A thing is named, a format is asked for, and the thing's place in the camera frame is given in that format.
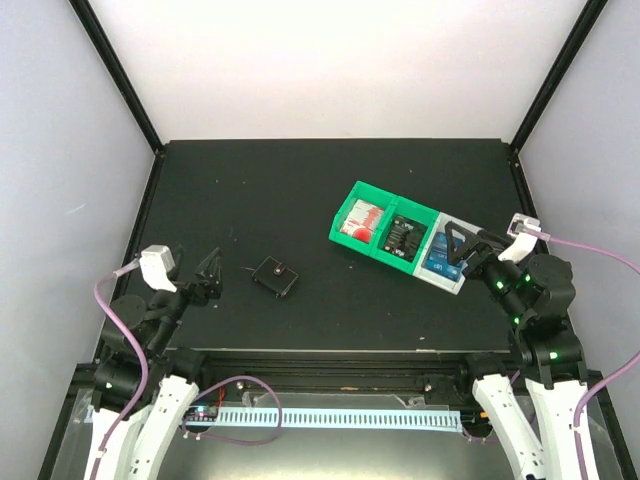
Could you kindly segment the black leather card holder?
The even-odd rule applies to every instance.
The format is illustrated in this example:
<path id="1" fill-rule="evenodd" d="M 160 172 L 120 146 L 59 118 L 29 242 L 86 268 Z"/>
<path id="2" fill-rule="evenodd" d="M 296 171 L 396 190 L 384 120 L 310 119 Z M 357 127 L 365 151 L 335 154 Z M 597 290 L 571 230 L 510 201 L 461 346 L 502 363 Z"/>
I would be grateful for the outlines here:
<path id="1" fill-rule="evenodd" d="M 264 286 L 278 298 L 285 297 L 298 279 L 297 272 L 272 256 L 267 256 L 252 273 L 254 282 Z"/>

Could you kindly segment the red white card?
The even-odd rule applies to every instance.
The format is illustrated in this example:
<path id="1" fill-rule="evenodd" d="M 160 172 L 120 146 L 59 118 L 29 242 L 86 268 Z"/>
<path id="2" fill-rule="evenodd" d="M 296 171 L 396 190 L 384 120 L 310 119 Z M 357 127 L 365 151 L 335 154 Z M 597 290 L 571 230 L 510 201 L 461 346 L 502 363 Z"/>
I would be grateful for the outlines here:
<path id="1" fill-rule="evenodd" d="M 340 232 L 365 244 L 372 240 L 385 210 L 362 199 L 355 201 L 340 226 Z"/>

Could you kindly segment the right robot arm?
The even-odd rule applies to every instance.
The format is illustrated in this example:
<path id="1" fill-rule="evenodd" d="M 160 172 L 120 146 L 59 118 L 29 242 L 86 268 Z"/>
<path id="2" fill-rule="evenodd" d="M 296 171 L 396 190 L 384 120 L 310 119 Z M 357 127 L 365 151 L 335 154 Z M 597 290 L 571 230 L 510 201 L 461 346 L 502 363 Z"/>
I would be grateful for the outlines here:
<path id="1" fill-rule="evenodd" d="M 580 340 L 568 325 L 576 296 L 570 263 L 534 248 L 538 220 L 517 214 L 506 238 L 449 221 L 448 259 L 479 280 L 509 319 L 509 350 L 533 403 L 533 427 L 511 380 L 492 354 L 473 354 L 454 379 L 457 396 L 478 403 L 516 479 L 599 476 L 586 405 L 588 372 Z"/>

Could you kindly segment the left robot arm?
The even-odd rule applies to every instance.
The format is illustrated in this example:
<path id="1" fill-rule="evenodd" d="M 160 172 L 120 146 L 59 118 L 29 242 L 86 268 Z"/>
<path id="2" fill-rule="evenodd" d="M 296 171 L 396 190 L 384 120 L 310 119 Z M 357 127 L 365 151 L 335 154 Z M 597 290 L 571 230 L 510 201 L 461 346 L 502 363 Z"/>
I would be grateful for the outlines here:
<path id="1" fill-rule="evenodd" d="M 93 288 L 107 321 L 93 377 L 87 479 L 156 478 L 187 408 L 213 391 L 202 355 L 168 345 L 188 308 L 220 298 L 222 252 L 214 249 L 188 281 L 179 278 L 181 256 L 152 245 Z"/>

